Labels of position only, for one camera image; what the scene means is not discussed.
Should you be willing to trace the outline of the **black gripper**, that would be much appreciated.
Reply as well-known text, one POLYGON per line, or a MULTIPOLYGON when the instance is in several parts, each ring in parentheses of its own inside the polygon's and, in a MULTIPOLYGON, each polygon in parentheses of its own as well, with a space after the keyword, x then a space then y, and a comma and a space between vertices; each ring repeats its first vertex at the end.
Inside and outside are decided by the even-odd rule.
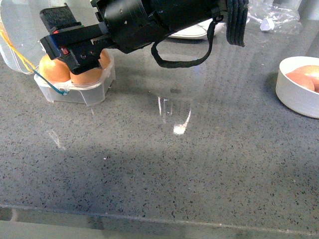
POLYGON ((82 25, 68 5, 45 8, 40 19, 49 32, 40 40, 45 52, 64 62, 74 75, 100 68, 102 50, 117 47, 104 24, 82 25))

